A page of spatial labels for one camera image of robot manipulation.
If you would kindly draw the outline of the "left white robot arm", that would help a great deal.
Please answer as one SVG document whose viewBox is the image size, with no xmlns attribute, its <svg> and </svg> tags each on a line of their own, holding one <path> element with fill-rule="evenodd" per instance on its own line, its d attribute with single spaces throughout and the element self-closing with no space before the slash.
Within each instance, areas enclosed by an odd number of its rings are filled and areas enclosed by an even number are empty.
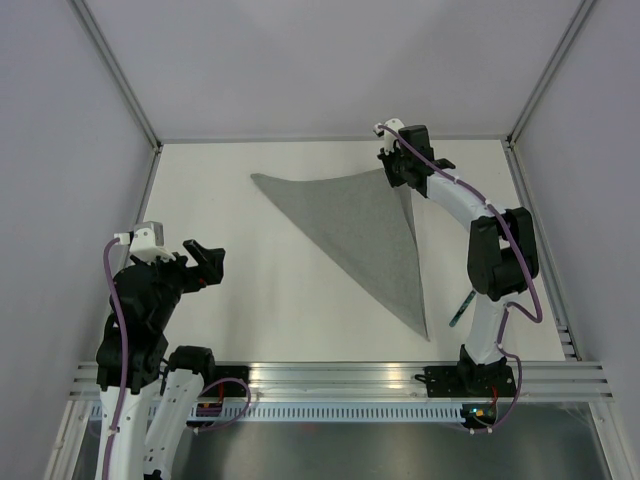
<svg viewBox="0 0 640 480">
<path fill-rule="evenodd" d="M 166 352 L 164 331 L 182 296 L 218 285 L 226 252 L 195 240 L 185 255 L 131 258 L 106 274 L 112 312 L 96 353 L 100 388 L 99 479 L 168 479 L 191 408 L 212 393 L 218 372 L 211 349 Z"/>
</svg>

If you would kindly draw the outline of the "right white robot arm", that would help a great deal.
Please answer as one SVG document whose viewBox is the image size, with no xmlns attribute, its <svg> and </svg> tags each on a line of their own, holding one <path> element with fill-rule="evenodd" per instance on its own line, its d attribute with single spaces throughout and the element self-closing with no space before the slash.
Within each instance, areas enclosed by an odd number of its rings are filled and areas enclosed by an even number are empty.
<svg viewBox="0 0 640 480">
<path fill-rule="evenodd" d="M 534 280 L 539 259 L 531 213 L 503 208 L 463 180 L 449 160 L 436 158 L 424 125 L 398 119 L 379 123 L 374 133 L 384 142 L 378 158 L 393 187 L 408 186 L 438 204 L 469 234 L 467 274 L 475 293 L 471 329 L 453 366 L 425 367 L 417 380 L 431 398 L 514 398 L 513 354 L 504 347 L 511 309 L 535 323 L 543 319 Z M 534 309 L 518 301 L 531 295 Z"/>
</svg>

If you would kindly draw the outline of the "grey cloth napkin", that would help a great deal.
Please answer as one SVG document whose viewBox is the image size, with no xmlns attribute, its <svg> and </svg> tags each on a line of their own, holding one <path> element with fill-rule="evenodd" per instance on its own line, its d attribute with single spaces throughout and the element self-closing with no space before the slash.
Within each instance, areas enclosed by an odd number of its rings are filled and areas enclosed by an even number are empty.
<svg viewBox="0 0 640 480">
<path fill-rule="evenodd" d="M 271 203 L 360 287 L 427 340 L 411 193 L 383 170 L 321 180 L 254 173 Z"/>
</svg>

